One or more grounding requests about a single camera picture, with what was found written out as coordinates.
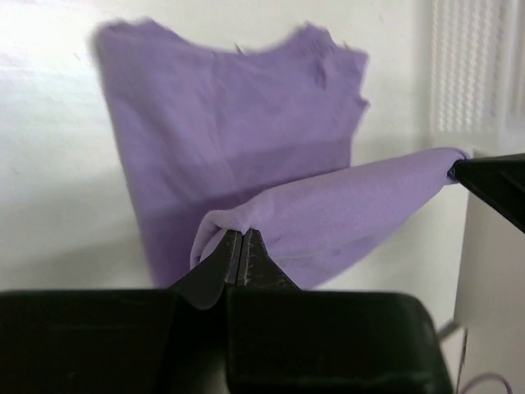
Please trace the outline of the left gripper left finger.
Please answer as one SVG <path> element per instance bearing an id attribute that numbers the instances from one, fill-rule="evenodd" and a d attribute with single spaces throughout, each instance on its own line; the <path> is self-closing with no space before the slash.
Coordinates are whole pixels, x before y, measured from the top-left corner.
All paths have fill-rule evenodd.
<path id="1" fill-rule="evenodd" d="M 241 236 L 166 289 L 1 294 L 4 393 L 166 393 L 176 362 L 221 349 Z"/>

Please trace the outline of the lavender garment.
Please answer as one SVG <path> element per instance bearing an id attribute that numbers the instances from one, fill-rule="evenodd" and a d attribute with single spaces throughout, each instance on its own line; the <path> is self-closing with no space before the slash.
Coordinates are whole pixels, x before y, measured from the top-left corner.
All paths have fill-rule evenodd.
<path id="1" fill-rule="evenodd" d="M 315 25 L 259 53 L 199 47 L 155 21 L 106 24 L 95 45 L 159 286 L 230 230 L 259 231 L 285 274 L 318 286 L 379 246 L 467 158 L 438 148 L 352 166 L 368 57 Z"/>

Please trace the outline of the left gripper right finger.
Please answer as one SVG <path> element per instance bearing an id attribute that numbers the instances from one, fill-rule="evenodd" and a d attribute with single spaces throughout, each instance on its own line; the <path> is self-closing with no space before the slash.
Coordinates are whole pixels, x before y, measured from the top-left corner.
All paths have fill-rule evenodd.
<path id="1" fill-rule="evenodd" d="M 431 315 L 395 292 L 236 287 L 226 296 L 232 393 L 451 393 Z"/>

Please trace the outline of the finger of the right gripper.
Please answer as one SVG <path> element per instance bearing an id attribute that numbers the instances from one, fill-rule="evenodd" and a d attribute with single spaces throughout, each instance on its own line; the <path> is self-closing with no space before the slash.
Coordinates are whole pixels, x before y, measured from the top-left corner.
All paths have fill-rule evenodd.
<path id="1" fill-rule="evenodd" d="M 524 232 L 524 170 L 524 153 L 516 153 L 458 160 L 449 175 Z"/>

